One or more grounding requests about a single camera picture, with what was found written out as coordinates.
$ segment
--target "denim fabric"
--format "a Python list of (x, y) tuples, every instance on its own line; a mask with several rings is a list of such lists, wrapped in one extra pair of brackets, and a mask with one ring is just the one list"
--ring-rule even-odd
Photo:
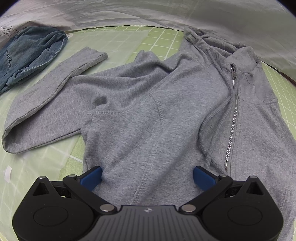
[(67, 43), (65, 32), (30, 26), (0, 50), (0, 94), (42, 71)]

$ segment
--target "clothing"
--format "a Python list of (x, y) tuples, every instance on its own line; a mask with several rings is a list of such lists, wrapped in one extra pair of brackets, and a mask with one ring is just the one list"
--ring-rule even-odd
[(0, 49), (0, 94), (42, 71), (67, 43), (63, 31), (30, 26)]
[(234, 180), (256, 175), (284, 216), (278, 240), (292, 240), (296, 141), (251, 47), (185, 28), (180, 51), (165, 61), (141, 51), (133, 63), (80, 75), (106, 57), (85, 48), (18, 96), (4, 149), (82, 133), (84, 171), (102, 167), (94, 192), (117, 207), (179, 207), (202, 192), (196, 165)]

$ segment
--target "metal zipper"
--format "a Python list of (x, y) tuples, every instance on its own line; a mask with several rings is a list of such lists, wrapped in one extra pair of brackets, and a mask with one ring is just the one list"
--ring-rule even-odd
[[(231, 70), (231, 76), (232, 76), (232, 87), (234, 88), (237, 73), (236, 73), (236, 69), (235, 69), (235, 66), (233, 63), (230, 64), (230, 70)], [(229, 163), (229, 159), (230, 159), (230, 153), (231, 153), (231, 149), (232, 149), (233, 135), (234, 135), (234, 128), (235, 128), (236, 120), (237, 120), (237, 98), (235, 96), (234, 114), (233, 114), (233, 118), (232, 118), (230, 137), (229, 137), (227, 151), (226, 151), (226, 157), (225, 157), (225, 172), (226, 173), (227, 173), (228, 163)]]

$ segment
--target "triangular hole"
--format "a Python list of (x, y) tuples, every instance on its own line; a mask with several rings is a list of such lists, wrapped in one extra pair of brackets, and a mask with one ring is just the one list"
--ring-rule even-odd
[(39, 183), (38, 187), (36, 188), (35, 192), (33, 193), (33, 196), (39, 196), (43, 194), (48, 194), (49, 191), (47, 190), (44, 183)]
[(260, 190), (260, 188), (256, 182), (251, 183), (247, 193), (256, 194), (256, 195), (263, 195), (262, 191)]

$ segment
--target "drawstring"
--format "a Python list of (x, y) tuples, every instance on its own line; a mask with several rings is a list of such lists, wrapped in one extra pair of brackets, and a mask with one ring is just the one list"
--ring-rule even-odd
[[(216, 139), (217, 139), (217, 136), (218, 136), (218, 133), (219, 133), (219, 130), (221, 128), (221, 125), (223, 124), (223, 122), (225, 121), (226, 117), (228, 116), (229, 112), (231, 111), (231, 108), (232, 108), (232, 103), (235, 101), (235, 95), (237, 93), (237, 88), (238, 88), (238, 84), (236, 84), (233, 88), (232, 84), (229, 82), (228, 78), (225, 76), (224, 72), (222, 71), (222, 69), (220, 68), (220, 66), (217, 64), (217, 62), (214, 60), (211, 52), (209, 49), (207, 49), (208, 53), (209, 53), (209, 56), (213, 62), (213, 64), (215, 65), (216, 69), (218, 70), (219, 74), (223, 77), (223, 80), (225, 81), (225, 83), (227, 84), (228, 88), (230, 89), (230, 92), (231, 92), (231, 96), (228, 96), (215, 110), (213, 110), (203, 121), (201, 127), (200, 127), (200, 132), (199, 132), (199, 135), (198, 135), (198, 140), (199, 140), (199, 144), (202, 148), (202, 151), (203, 153), (205, 154), (206, 156), (206, 159), (205, 159), (205, 164), (204, 164), (204, 168), (207, 169), (209, 166), (210, 166), (210, 163), (211, 163), (211, 160), (212, 160), (212, 153), (213, 153), (213, 148), (214, 148), (214, 144), (216, 142)], [(237, 83), (239, 81), (239, 79), (241, 78), (241, 76), (243, 74), (249, 74), (250, 76), (253, 77), (253, 74), (251, 72), (248, 72), (248, 71), (244, 71), (242, 73), (240, 73), (240, 75), (238, 76), (237, 78)], [(214, 131), (214, 135), (210, 141), (210, 147), (208, 149), (208, 151), (205, 149), (204, 145), (203, 145), (203, 134), (204, 134), (204, 131), (205, 131), (205, 127), (207, 125), (207, 123), (218, 113), (220, 112), (221, 110), (223, 110), (225, 108), (225, 106), (228, 104), (228, 103), (231, 103), (227, 109), (226, 109), (226, 112), (223, 114), (223, 117), (222, 119), (220, 120), (218, 126), (216, 127), (215, 131)]]

